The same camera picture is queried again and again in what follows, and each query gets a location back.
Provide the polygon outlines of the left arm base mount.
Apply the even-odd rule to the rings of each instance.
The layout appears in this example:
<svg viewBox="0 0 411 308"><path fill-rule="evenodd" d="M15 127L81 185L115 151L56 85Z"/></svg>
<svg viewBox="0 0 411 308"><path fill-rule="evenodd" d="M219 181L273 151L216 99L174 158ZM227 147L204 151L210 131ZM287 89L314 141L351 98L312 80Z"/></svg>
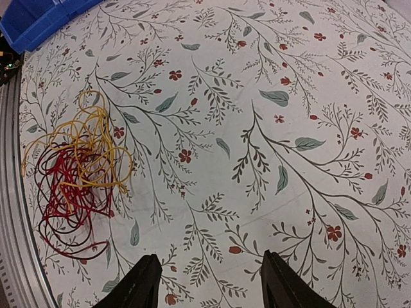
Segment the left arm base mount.
<svg viewBox="0 0 411 308"><path fill-rule="evenodd" d="M22 65L21 55L16 52L1 51L1 80L0 85L7 84L17 74Z"/></svg>

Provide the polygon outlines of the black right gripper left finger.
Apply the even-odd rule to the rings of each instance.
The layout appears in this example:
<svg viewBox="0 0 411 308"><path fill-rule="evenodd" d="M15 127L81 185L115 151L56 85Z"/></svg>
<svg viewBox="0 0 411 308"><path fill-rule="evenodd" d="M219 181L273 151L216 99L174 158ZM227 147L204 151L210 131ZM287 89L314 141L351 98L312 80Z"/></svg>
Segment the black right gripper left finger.
<svg viewBox="0 0 411 308"><path fill-rule="evenodd" d="M157 308L162 266L156 254L144 255L95 308Z"/></svg>

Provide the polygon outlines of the floral patterned table mat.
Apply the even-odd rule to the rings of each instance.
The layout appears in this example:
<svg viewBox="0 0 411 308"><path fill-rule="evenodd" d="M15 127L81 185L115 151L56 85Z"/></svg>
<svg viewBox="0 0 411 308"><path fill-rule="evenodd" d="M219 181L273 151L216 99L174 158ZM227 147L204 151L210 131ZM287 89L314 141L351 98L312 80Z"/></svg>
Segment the floral patterned table mat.
<svg viewBox="0 0 411 308"><path fill-rule="evenodd" d="M410 306L410 21L383 1L104 1L25 57L24 188L57 307L145 254L161 307Z"/></svg>

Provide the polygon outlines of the blue plastic divided bin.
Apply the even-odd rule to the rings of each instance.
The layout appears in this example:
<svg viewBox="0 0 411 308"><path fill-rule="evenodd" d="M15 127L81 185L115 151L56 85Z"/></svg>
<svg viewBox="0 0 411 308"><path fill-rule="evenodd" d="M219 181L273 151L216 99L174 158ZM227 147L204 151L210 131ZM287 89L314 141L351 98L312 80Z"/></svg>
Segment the blue plastic divided bin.
<svg viewBox="0 0 411 308"><path fill-rule="evenodd" d="M13 0L1 17L1 33L16 53L34 51L61 27L100 0Z"/></svg>

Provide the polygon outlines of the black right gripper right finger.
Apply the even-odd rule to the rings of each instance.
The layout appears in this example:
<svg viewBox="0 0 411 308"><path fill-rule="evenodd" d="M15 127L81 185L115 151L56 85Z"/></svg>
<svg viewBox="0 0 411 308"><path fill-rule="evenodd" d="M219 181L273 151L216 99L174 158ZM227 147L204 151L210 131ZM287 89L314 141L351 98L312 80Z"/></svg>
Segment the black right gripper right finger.
<svg viewBox="0 0 411 308"><path fill-rule="evenodd" d="M266 250L261 266L265 308L335 308L317 294L276 252Z"/></svg>

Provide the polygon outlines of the front aluminium rail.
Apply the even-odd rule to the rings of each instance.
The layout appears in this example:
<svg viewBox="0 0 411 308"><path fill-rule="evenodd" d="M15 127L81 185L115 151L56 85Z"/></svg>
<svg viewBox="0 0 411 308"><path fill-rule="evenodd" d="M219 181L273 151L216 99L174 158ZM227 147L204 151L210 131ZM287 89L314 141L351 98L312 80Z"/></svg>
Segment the front aluminium rail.
<svg viewBox="0 0 411 308"><path fill-rule="evenodd" d="M20 173L21 71L1 87L1 286L10 307L56 307L44 273Z"/></svg>

